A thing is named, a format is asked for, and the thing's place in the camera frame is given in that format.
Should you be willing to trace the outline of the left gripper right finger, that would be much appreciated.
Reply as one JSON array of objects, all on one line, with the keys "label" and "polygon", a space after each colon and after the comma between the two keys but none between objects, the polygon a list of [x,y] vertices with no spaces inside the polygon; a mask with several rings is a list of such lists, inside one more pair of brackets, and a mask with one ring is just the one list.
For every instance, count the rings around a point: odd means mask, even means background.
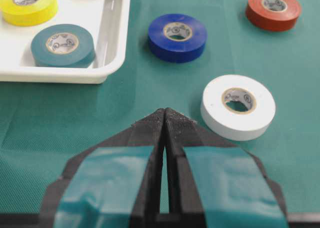
[{"label": "left gripper right finger", "polygon": [[166,108],[170,211],[179,227],[287,227],[281,187],[261,160]]}]

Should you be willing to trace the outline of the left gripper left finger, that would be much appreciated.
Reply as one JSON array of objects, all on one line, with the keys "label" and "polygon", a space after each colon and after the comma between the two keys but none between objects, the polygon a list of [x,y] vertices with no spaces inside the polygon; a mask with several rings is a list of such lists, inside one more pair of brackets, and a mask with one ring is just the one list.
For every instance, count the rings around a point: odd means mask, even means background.
[{"label": "left gripper left finger", "polygon": [[154,227],[164,117],[164,109],[158,109],[70,158],[46,190],[40,227]]}]

